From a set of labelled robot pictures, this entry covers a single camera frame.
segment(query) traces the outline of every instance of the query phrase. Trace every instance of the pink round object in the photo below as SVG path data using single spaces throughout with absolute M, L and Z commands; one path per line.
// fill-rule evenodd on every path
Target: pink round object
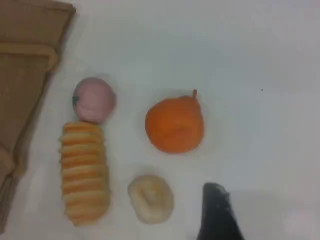
M 116 105 L 116 95 L 102 79 L 87 77 L 78 83 L 72 97 L 79 119 L 102 124 Z

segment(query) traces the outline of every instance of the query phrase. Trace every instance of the white surface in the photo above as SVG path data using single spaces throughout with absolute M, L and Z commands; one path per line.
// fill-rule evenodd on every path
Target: white surface
M 320 239 L 320 2 L 317 0 L 73 0 L 78 17 L 51 80 L 2 240 L 194 240 L 202 185 L 231 192 L 247 240 Z M 103 127 L 110 212 L 93 227 L 63 215 L 62 126 L 87 76 L 111 76 L 117 109 Z M 166 155 L 144 130 L 158 100 L 196 88 L 206 135 Z M 171 219 L 140 223 L 127 186 L 158 173 L 175 194 Z

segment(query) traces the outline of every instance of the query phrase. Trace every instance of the black object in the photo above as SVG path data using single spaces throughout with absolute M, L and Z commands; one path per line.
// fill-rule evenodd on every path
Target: black object
M 229 193 L 217 183 L 203 186 L 201 228 L 196 240 L 245 240 L 232 210 Z

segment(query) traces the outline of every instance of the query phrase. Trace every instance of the toy food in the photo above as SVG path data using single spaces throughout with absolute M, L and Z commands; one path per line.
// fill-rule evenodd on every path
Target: toy food
M 128 187 L 128 194 L 138 219 L 146 224 L 167 221 L 174 209 L 170 187 L 164 179 L 155 175 L 134 179 Z
M 87 122 L 69 122 L 63 127 L 60 141 L 65 214 L 75 226 L 92 224 L 110 205 L 102 130 Z
M 167 98 L 154 105 L 146 114 L 145 131 L 160 151 L 171 154 L 195 149 L 204 137 L 204 120 L 197 100 L 192 96 Z
M 102 79 L 88 77 L 76 86 L 72 104 L 79 119 L 102 124 L 115 108 L 116 95 Z

